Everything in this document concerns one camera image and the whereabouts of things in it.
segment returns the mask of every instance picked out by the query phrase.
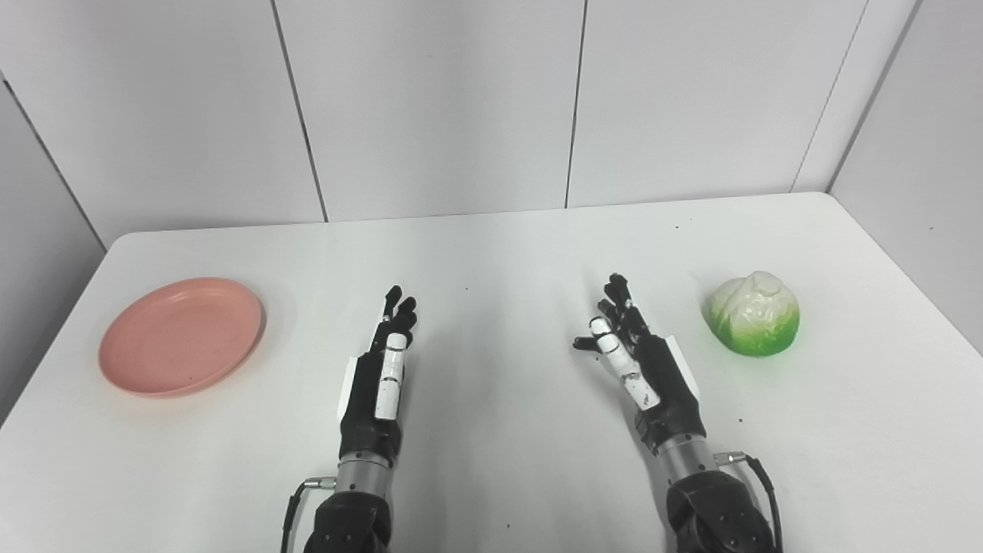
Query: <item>black robotic finger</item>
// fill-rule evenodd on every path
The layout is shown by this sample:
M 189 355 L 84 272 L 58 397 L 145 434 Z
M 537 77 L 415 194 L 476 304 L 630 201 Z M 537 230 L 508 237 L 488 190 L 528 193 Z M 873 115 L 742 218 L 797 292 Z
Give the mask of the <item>black robotic finger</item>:
M 605 317 L 607 317 L 607 321 L 611 324 L 612 327 L 617 326 L 618 321 L 621 319 L 621 317 L 618 315 L 617 308 L 614 307 L 613 303 L 611 303 L 607 299 L 603 299 L 598 302 L 598 310 L 604 313 Z
M 384 317 L 392 318 L 392 310 L 396 308 L 396 304 L 399 303 L 399 298 L 401 297 L 403 297 L 403 288 L 400 288 L 398 284 L 389 288 L 389 291 L 385 294 L 385 307 L 382 309 L 382 315 Z
M 410 332 L 414 325 L 417 324 L 417 314 L 414 309 L 417 306 L 417 300 L 413 296 L 406 298 L 403 303 L 399 305 L 399 309 L 396 311 L 396 316 L 392 318 L 390 323 L 390 329 L 406 337 L 406 346 L 409 347 L 413 343 L 413 333 Z
M 628 291 L 628 279 L 618 273 L 614 273 L 608 280 L 609 282 L 605 284 L 605 294 L 611 298 L 611 301 L 617 306 L 617 311 L 620 314 L 628 308 L 629 302 L 631 301 L 631 292 Z
M 601 349 L 598 347 L 598 340 L 589 336 L 574 338 L 573 348 L 580 349 L 581 351 L 596 351 L 597 353 L 601 353 Z
M 621 313 L 624 312 L 624 300 L 621 299 L 621 290 L 609 282 L 605 284 L 605 294 L 610 298 L 610 303 L 614 306 L 614 313 L 616 315 L 613 321 L 616 323 L 621 318 Z

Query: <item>black cable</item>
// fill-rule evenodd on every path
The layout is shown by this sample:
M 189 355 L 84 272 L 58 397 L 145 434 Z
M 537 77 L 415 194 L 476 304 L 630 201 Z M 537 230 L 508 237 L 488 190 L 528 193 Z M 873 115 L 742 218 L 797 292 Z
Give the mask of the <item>black cable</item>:
M 301 484 L 297 487 L 294 495 L 287 501 L 287 515 L 283 518 L 283 539 L 280 541 L 280 553 L 287 553 L 290 545 L 290 534 L 294 531 L 294 518 L 297 517 L 297 508 L 301 504 L 301 494 L 304 493 L 306 486 Z
M 745 460 L 751 470 L 754 470 L 758 479 L 761 480 L 761 485 L 765 488 L 765 493 L 768 494 L 768 506 L 772 510 L 772 524 L 775 526 L 775 551 L 781 553 L 781 517 L 779 517 L 779 501 L 775 498 L 775 486 L 772 485 L 772 479 L 768 477 L 768 473 L 765 472 L 760 461 L 751 456 L 747 456 Z

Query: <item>wall seam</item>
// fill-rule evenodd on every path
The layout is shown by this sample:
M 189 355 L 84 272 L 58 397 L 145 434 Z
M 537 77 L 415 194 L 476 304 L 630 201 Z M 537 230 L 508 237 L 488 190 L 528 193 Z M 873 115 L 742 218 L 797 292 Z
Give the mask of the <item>wall seam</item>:
M 324 193 L 320 188 L 318 178 L 318 166 L 314 161 L 314 151 L 311 150 L 311 137 L 308 134 L 307 121 L 304 119 L 304 109 L 301 107 L 301 98 L 297 93 L 297 82 L 294 80 L 294 69 L 290 64 L 290 53 L 287 51 L 287 41 L 283 36 L 283 26 L 280 23 L 280 12 L 276 8 L 276 0 L 269 0 L 269 6 L 273 10 L 273 22 L 276 25 L 276 36 L 280 40 L 280 51 L 283 53 L 283 63 L 287 67 L 287 80 L 290 82 L 290 93 L 294 97 L 294 106 L 297 108 L 297 119 L 301 124 L 301 134 L 304 135 L 304 148 L 307 150 L 308 163 L 311 166 L 311 175 L 314 177 L 314 186 L 318 191 L 318 202 L 320 203 L 320 214 L 327 222 L 327 206 L 324 204 Z
M 870 110 L 874 106 L 874 102 L 877 100 L 878 94 L 881 93 L 881 88 L 884 86 L 884 81 L 887 79 L 891 68 L 895 64 L 897 59 L 897 53 L 901 50 L 901 45 L 904 44 L 904 40 L 908 36 L 908 31 L 911 30 L 911 24 L 914 23 L 915 17 L 918 15 L 918 10 L 921 9 L 922 2 L 924 0 L 915 0 L 914 6 L 911 7 L 911 13 L 908 14 L 907 21 L 904 22 L 904 27 L 901 28 L 901 33 L 897 36 L 894 48 L 891 49 L 891 54 L 888 55 L 888 61 L 884 64 L 884 69 L 881 70 L 881 75 L 877 78 L 877 83 L 874 85 L 873 91 L 870 93 L 870 97 L 867 98 L 867 104 L 864 105 L 863 111 L 860 113 L 860 118 L 857 120 L 856 127 L 853 128 L 853 133 L 850 135 L 850 140 L 846 143 L 846 148 L 843 149 L 843 154 L 839 157 L 839 163 L 837 163 L 837 169 L 833 171 L 833 178 L 830 179 L 829 186 L 826 187 L 826 193 L 833 193 L 833 186 L 836 184 L 839 178 L 839 173 L 843 170 L 843 165 L 846 164 L 846 158 L 849 157 L 850 151 L 853 150 L 853 145 L 857 141 L 857 137 L 860 136 L 860 130 L 863 128 L 863 124 L 867 122 L 867 116 L 870 115 Z
M 826 94 L 826 101 L 823 102 L 823 109 L 819 112 L 819 119 L 816 120 L 816 126 L 812 129 L 812 136 L 809 137 L 809 144 L 805 146 L 805 152 L 802 153 L 802 159 L 799 160 L 799 166 L 795 169 L 795 176 L 792 177 L 792 185 L 788 189 L 788 192 L 795 190 L 795 185 L 798 184 L 799 173 L 802 172 L 802 167 L 805 165 L 805 160 L 809 156 L 809 150 L 812 149 L 812 141 L 816 140 L 816 133 L 819 132 L 819 126 L 823 124 L 823 116 L 826 115 L 826 108 L 829 107 L 830 98 L 833 97 L 833 92 L 837 89 L 839 74 L 842 73 L 843 65 L 846 64 L 846 58 L 850 55 L 850 48 L 853 47 L 853 40 L 857 38 L 857 31 L 860 30 L 860 24 L 863 23 L 863 17 L 867 14 L 867 6 L 869 5 L 870 0 L 867 0 L 863 4 L 863 9 L 860 10 L 860 17 L 857 18 L 857 24 L 853 27 L 853 34 L 850 35 L 850 41 L 846 44 L 846 51 L 844 51 L 842 59 L 839 60 L 837 74 L 833 77 L 833 84 L 830 86 L 829 93 Z
M 37 128 L 34 127 L 34 122 L 31 121 L 30 117 L 28 116 L 28 111 L 24 109 L 21 99 L 18 98 L 17 94 L 14 92 L 14 87 L 10 84 L 10 81 L 8 81 L 6 77 L 3 78 L 3 84 L 11 98 L 14 99 L 14 104 L 17 105 L 17 109 L 21 112 L 21 116 L 28 122 L 28 127 L 34 134 L 34 139 L 37 140 L 37 143 L 41 146 L 41 150 L 44 152 L 44 156 L 47 157 L 48 162 L 51 163 L 51 167 L 55 170 L 55 174 L 58 175 L 59 182 L 61 182 L 62 187 L 65 188 L 65 192 L 68 193 L 69 198 L 72 199 L 72 203 L 75 204 L 75 209 L 79 210 L 79 215 L 82 216 L 82 220 L 86 223 L 88 230 L 92 233 L 95 241 L 99 244 L 99 248 L 102 249 L 102 253 L 106 253 L 107 249 L 105 243 L 102 241 L 102 237 L 100 237 L 99 233 L 95 231 L 95 226 L 92 225 L 91 219 L 88 218 L 86 210 L 82 208 L 82 203 L 79 202 L 79 198 L 75 195 L 72 187 L 68 185 L 68 181 L 65 179 L 65 175 L 62 173 L 61 167 L 59 167 L 58 163 L 55 162 L 55 158 L 51 154 L 51 150 L 48 149 L 48 146 L 44 144 L 44 140 L 41 139 L 41 135 L 38 134 Z
M 570 156 L 566 161 L 566 192 L 563 194 L 563 208 L 570 204 L 570 172 L 573 169 L 573 142 L 577 136 L 577 105 L 580 103 L 580 72 L 584 67 L 584 35 L 587 33 L 587 2 L 584 0 L 584 19 L 580 23 L 580 51 L 577 53 L 577 84 L 573 92 L 573 119 L 570 123 Z

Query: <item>white table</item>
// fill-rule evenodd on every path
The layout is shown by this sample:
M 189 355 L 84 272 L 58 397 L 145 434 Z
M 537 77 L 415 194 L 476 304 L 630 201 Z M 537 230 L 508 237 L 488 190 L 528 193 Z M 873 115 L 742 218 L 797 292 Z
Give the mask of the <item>white table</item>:
M 803 314 L 792 348 L 765 359 L 725 349 L 700 315 L 717 284 L 757 269 Z M 799 194 L 126 236 L 0 429 L 0 551 L 275 551 L 287 496 L 334 468 L 341 375 L 395 282 L 420 324 L 394 551 L 663 551 L 665 487 L 627 395 L 569 345 L 613 271 L 677 336 L 711 446 L 765 463 L 787 551 L 959 550 L 975 535 L 983 359 L 835 200 Z M 107 384 L 96 349 L 120 310 L 207 275 L 265 305 L 246 364 L 178 399 Z

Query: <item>white fingertip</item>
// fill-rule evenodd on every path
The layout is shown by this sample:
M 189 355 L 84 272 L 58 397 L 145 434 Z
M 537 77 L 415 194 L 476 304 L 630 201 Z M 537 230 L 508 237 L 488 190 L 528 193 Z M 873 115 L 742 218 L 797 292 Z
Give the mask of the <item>white fingertip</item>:
M 392 333 L 385 339 L 386 349 L 406 349 L 406 337 L 399 333 Z
M 595 317 L 591 319 L 591 334 L 594 337 L 604 335 L 611 332 L 611 326 L 605 321 L 604 317 Z
M 686 381 L 689 391 L 696 400 L 699 400 L 700 388 L 696 385 L 696 379 L 693 378 L 693 371 L 689 370 L 689 363 L 686 362 L 686 358 L 682 355 L 679 342 L 676 341 L 675 336 L 669 336 L 665 338 L 665 344 L 668 345 L 669 353 L 672 353 L 672 358 L 675 359 L 676 366 L 679 367 L 679 372 L 682 373 L 682 379 Z
M 345 376 L 341 379 L 341 397 L 338 398 L 338 422 L 345 416 L 345 411 L 348 410 L 348 398 L 352 396 L 352 382 L 355 381 L 355 368 L 358 366 L 359 360 L 355 357 L 348 358 L 348 364 L 345 365 Z

